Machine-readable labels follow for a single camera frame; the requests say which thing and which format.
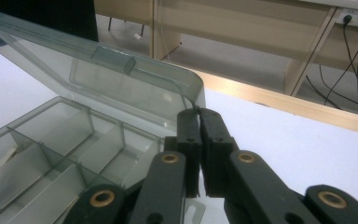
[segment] wall socket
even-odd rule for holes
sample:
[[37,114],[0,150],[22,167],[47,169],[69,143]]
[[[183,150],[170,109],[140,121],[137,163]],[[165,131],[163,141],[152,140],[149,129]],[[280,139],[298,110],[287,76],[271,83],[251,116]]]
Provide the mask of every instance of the wall socket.
[[350,23],[348,23],[349,26],[357,26],[358,27],[358,10],[353,9],[347,9],[343,8],[341,14],[336,20],[336,23],[344,24],[344,17],[347,15],[351,15],[352,19]]

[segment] transparent lid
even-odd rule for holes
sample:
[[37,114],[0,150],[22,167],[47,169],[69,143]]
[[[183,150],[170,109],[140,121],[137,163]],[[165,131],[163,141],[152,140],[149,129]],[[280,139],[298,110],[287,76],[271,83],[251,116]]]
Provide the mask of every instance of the transparent lid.
[[60,96],[171,130],[178,112],[205,104],[202,80],[188,70],[2,13],[0,53]]

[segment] table surface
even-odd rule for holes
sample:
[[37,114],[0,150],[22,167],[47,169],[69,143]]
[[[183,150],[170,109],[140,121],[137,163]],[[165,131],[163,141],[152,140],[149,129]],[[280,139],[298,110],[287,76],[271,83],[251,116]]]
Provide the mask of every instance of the table surface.
[[[358,132],[255,104],[241,99],[246,92],[231,96],[204,81],[206,106],[222,115],[241,149],[263,157],[290,189],[304,193],[309,186],[326,184],[358,200]],[[0,56],[0,127],[55,96]],[[222,200],[200,201],[207,204],[202,223],[227,223]]]
[[193,71],[202,78],[207,89],[358,132],[358,115],[351,112],[318,105],[275,91],[263,90],[227,78]]

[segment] floor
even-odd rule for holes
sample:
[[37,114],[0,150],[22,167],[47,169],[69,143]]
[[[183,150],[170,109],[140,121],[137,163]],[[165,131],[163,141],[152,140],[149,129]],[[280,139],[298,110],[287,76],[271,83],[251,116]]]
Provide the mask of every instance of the floor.
[[[97,15],[101,43],[148,56],[149,27],[146,26],[143,36],[140,36],[141,24],[112,19],[110,31],[108,31],[108,24],[109,18]],[[182,35],[181,40],[182,44],[163,61],[283,93],[284,70],[290,59],[191,35]],[[332,87],[343,72],[325,66],[321,66],[320,69],[318,64],[314,64],[309,70],[308,77],[313,86],[326,96],[329,89],[325,87],[322,78],[327,86]],[[336,92],[355,103],[334,93],[329,94],[328,99],[343,110],[358,114],[356,83],[354,73],[348,72],[334,88]],[[316,93],[307,80],[304,81],[296,97],[325,104],[324,98]]]

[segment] plastic storage box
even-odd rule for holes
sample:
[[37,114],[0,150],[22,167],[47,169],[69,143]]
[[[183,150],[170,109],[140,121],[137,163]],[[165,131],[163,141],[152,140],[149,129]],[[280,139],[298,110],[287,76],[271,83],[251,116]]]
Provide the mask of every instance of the plastic storage box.
[[0,223],[61,223],[86,188],[130,188],[204,106],[192,72],[1,13],[0,53],[60,95],[0,129]]

